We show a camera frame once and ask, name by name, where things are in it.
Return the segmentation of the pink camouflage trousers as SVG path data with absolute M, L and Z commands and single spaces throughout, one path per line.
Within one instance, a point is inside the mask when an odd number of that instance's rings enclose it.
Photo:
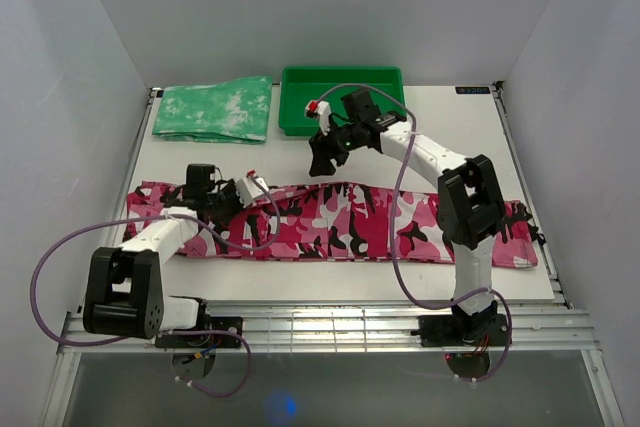
M 274 261 L 401 261 L 451 264 L 435 214 L 434 193 L 403 191 L 354 182 L 287 185 L 242 212 L 228 229 L 216 230 L 226 246 L 202 231 L 179 251 L 198 258 Z

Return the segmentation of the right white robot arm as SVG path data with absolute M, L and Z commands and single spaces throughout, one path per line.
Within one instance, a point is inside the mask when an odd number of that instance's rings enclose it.
M 453 250 L 455 286 L 450 309 L 454 337 L 474 344 L 492 330 L 501 330 L 511 342 L 512 316 L 504 296 L 492 286 L 492 251 L 504 229 L 505 202 L 492 161 L 466 157 L 419 133 L 415 114 L 403 104 L 383 113 L 372 96 L 377 88 L 351 84 L 342 104 L 347 114 L 341 124 L 325 95 L 305 106 L 306 117 L 318 123 L 310 139 L 313 177 L 335 173 L 351 151 L 367 147 L 400 161 L 402 172 L 413 170 L 436 187 L 439 203 L 435 219 Z

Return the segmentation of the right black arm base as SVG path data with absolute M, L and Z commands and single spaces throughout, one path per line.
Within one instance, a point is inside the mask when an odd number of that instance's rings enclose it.
M 466 330 L 453 315 L 424 315 L 417 321 L 410 335 L 422 347 L 504 347 L 508 340 L 509 327 L 502 314 L 476 330 Z

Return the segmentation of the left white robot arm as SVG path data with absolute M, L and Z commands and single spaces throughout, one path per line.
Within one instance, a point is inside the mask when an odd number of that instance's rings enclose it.
M 210 164 L 190 164 L 181 186 L 140 187 L 142 230 L 117 247 L 101 247 L 91 258 L 83 308 L 84 329 L 92 334 L 151 339 L 177 331 L 190 346 L 205 344 L 212 323 L 204 301 L 167 296 L 162 268 L 203 230 L 228 224 L 262 195 L 249 177 L 224 180 Z

